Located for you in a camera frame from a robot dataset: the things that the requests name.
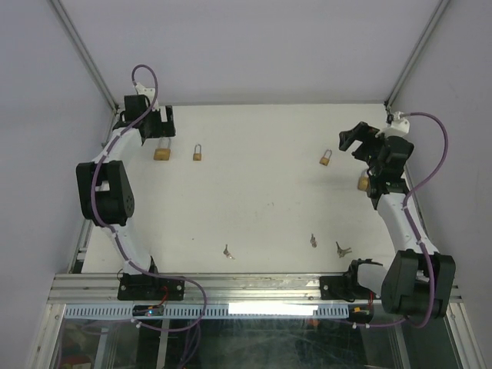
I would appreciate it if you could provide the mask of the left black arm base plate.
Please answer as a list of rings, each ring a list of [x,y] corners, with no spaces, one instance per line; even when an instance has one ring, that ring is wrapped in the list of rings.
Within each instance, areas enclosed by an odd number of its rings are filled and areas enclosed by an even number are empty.
[[[183,281],[155,278],[145,274],[123,274],[117,299],[119,301],[182,301],[185,294]]]

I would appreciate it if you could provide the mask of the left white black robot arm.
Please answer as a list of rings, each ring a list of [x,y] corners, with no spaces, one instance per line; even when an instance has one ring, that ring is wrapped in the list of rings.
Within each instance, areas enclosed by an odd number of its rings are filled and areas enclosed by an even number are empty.
[[[161,290],[158,269],[149,251],[138,240],[132,220],[135,196],[126,166],[149,139],[172,138],[173,110],[165,107],[167,121],[154,88],[125,96],[125,110],[113,126],[107,144],[92,161],[80,163],[75,172],[81,212],[102,229],[124,261],[123,272],[138,275],[134,289],[143,298],[154,298]]]

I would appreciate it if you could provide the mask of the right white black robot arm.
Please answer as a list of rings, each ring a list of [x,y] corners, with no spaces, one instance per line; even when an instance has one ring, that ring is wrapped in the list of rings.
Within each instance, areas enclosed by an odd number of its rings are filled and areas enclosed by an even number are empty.
[[[355,142],[352,155],[367,165],[367,196],[387,227],[395,256],[389,267],[371,259],[352,261],[344,290],[353,298],[376,294],[386,313],[425,327],[447,310],[456,263],[438,251],[411,214],[412,190],[403,174],[414,145],[399,129],[380,130],[363,121],[339,134],[341,151]]]

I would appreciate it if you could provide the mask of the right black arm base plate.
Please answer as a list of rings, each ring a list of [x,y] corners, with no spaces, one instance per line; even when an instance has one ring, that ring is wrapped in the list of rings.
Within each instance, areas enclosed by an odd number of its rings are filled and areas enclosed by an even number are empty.
[[[353,303],[356,300],[368,301],[374,292],[354,283],[343,275],[319,277],[319,288],[322,301],[342,300]]]

